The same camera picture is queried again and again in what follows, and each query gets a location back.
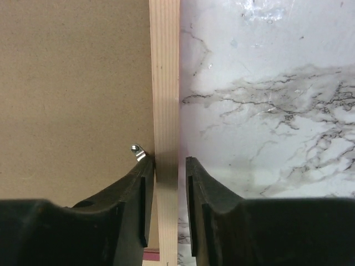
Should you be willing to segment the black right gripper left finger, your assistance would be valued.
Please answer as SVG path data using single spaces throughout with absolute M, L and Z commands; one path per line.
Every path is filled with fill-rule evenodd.
M 155 164 L 73 207 L 46 199 L 1 201 L 2 265 L 141 265 L 148 245 Z

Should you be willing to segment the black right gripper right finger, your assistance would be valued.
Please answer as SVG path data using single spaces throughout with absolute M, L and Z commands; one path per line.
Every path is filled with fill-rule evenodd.
M 353 265 L 351 198 L 245 199 L 186 158 L 197 265 Z

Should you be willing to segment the brown frame backing board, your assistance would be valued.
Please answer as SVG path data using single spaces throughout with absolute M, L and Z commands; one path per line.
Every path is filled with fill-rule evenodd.
M 154 149 L 148 1 L 1 2 L 1 197 L 72 206 Z

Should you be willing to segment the pink wooden picture frame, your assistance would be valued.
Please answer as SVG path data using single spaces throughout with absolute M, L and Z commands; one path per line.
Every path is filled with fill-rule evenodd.
M 159 265 L 178 263 L 180 1 L 150 1 Z

